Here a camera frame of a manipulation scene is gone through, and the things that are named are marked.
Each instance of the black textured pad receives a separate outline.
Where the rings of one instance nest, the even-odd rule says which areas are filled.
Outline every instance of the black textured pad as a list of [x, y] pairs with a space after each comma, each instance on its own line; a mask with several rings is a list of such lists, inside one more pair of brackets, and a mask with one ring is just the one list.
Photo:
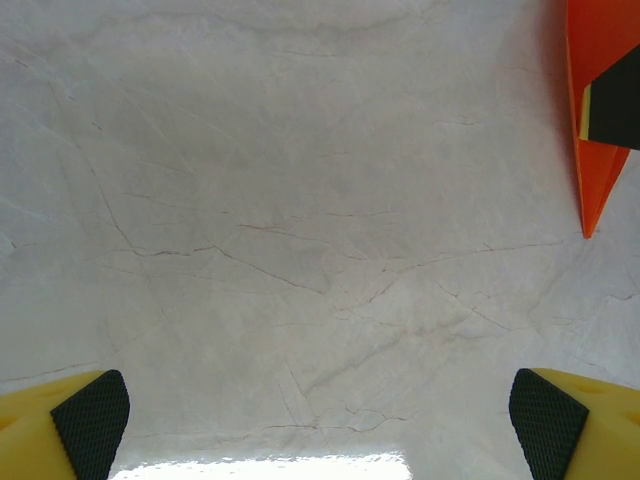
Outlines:
[[640, 150], [640, 45], [591, 84], [589, 140]]
[[511, 388], [509, 414], [534, 480], [561, 480], [589, 410], [540, 375], [523, 368]]
[[78, 480], [106, 480], [129, 418], [122, 375], [109, 370], [51, 411]]

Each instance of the white floor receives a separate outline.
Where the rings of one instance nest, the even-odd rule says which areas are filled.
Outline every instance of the white floor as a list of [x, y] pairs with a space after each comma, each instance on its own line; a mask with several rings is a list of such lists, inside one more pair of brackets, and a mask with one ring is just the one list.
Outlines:
[[121, 370], [117, 479], [530, 478], [518, 368], [640, 387], [560, 3], [1, 2], [0, 391]]

